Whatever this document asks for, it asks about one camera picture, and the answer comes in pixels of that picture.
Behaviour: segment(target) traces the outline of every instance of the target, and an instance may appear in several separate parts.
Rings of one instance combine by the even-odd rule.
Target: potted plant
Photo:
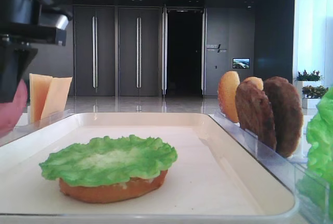
[[[320,85],[322,85],[322,76],[320,75],[319,70],[318,71],[314,70],[311,73],[308,73],[306,70],[304,70],[302,73],[298,72],[295,86],[300,96],[300,103],[302,104],[302,99],[304,98],[302,92],[304,87],[306,86],[318,87]]]
[[[304,98],[302,99],[302,107],[303,108],[316,108],[317,104],[321,100],[321,98],[326,94],[328,88],[324,86],[305,86],[302,89],[302,93]]]

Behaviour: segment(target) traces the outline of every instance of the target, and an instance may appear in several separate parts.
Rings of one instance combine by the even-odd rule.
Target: clear plastic holder
[[[302,164],[284,159],[260,142],[255,134],[244,131],[220,111],[214,113],[213,119],[295,194],[300,200],[299,212],[308,223],[333,223],[329,216],[330,187],[327,181],[308,171]]]
[[[73,115],[73,112],[72,110],[69,109],[62,112],[56,112],[50,115],[49,117],[46,117],[40,121],[28,125],[17,126],[10,133],[0,138],[0,147],[10,142],[13,142],[21,137],[24,137],[28,134],[31,134],[41,128],[47,127],[48,125],[51,125],[57,121],[61,121],[71,115]]]

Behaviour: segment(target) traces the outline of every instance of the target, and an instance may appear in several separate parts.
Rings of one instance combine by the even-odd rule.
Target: shiny floor
[[[200,97],[70,97],[66,110],[86,112],[178,112],[213,114],[217,98]]]

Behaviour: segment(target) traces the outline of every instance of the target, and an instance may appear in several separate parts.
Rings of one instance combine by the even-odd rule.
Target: small screen
[[[233,69],[249,69],[250,68],[250,59],[242,58],[242,59],[233,59]]]

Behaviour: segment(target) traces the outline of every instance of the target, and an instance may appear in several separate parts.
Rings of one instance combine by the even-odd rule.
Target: white tray
[[[143,197],[85,204],[41,176],[39,163],[91,138],[161,137],[178,160]],[[85,113],[0,148],[0,223],[290,223],[294,195],[211,117],[178,113]]]

